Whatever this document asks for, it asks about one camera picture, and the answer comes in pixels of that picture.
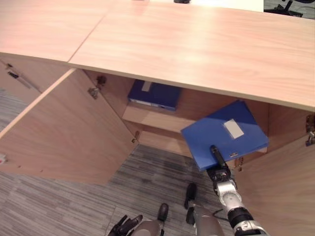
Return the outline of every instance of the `cabinet hinge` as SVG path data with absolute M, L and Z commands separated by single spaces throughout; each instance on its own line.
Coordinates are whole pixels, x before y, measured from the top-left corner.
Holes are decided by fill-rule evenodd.
M 309 115 L 306 117 L 306 133 L 309 138 L 305 141 L 305 145 L 308 147 L 315 144 L 315 115 Z
M 5 162 L 7 162 L 6 155 L 0 153 L 0 165 L 4 164 Z
M 88 93 L 92 96 L 92 98 L 97 99 L 99 89 L 98 88 L 89 88 Z
M 140 132 L 136 131 L 136 133 L 134 134 L 134 138 L 131 140 L 131 142 L 134 144 L 136 141 L 138 141 Z
M 96 87 L 99 89 L 99 90 L 102 90 L 102 87 L 104 86 L 104 84 L 106 83 L 107 81 L 107 78 L 105 76 L 98 76 L 96 78 L 96 81 L 97 81 L 97 85 Z
M 238 171 L 239 172 L 241 172 L 241 171 L 243 171 L 243 163 L 244 163 L 244 158 L 243 157 L 240 157 L 240 158 L 238 158 L 237 159 L 237 163 L 238 163 L 238 165 L 237 165 L 237 167 L 238 167 Z

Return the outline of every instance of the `wood panel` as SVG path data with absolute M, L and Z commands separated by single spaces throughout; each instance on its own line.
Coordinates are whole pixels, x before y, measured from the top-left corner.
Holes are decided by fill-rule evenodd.
M 0 171 L 106 183 L 137 142 L 92 82 L 71 69 L 0 133 Z
M 131 103 L 123 119 L 168 131 L 180 133 L 182 129 L 199 119 L 216 112 L 236 101 L 237 98 L 192 89 L 182 89 L 175 112 L 141 104 Z M 245 100 L 258 125 L 268 134 L 269 104 Z
M 40 91 L 44 92 L 59 79 L 70 67 L 66 65 L 34 60 L 26 57 L 0 56 L 5 64 L 11 64 L 13 70 L 30 81 Z
M 308 111 L 271 104 L 268 150 L 275 150 L 305 136 L 306 116 L 310 114 Z
M 40 92 L 32 87 L 27 87 L 18 80 L 9 76 L 6 71 L 5 64 L 2 63 L 0 58 L 0 88 L 5 89 L 11 95 L 16 96 L 25 103 L 33 102 Z
M 178 133 L 144 126 L 139 143 L 192 158 L 185 139 Z M 235 160 L 228 161 L 227 164 L 231 169 L 235 168 Z
M 315 145 L 300 138 L 244 165 L 235 178 L 245 206 L 271 235 L 315 231 Z
M 310 19 L 122 1 L 69 62 L 146 81 L 315 111 L 314 41 L 314 21 Z
M 0 52 L 68 61 L 114 2 L 0 1 Z

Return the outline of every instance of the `open cabinet door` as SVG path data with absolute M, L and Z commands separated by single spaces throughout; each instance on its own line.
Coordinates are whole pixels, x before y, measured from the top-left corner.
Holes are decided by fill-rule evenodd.
M 137 145 L 82 70 L 70 69 L 0 133 L 0 171 L 106 183 Z
M 245 206 L 271 236 L 315 232 L 315 145 L 298 139 L 235 173 Z

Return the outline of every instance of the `blue folder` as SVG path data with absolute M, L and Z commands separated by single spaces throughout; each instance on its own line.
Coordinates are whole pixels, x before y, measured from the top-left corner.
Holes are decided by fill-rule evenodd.
M 233 102 L 181 132 L 200 171 L 217 165 L 211 145 L 217 146 L 225 161 L 268 146 L 268 137 L 243 101 Z

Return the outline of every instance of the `black cable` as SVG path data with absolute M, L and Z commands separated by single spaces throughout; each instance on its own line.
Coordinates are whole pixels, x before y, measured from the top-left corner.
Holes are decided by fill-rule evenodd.
M 225 221 L 229 222 L 228 219 L 226 219 L 226 218 L 222 218 L 222 217 L 216 216 L 216 214 L 218 214 L 220 211 L 223 211 L 223 209 L 216 210 L 215 212 L 212 213 L 212 216 L 217 218 L 217 219 L 225 220 Z

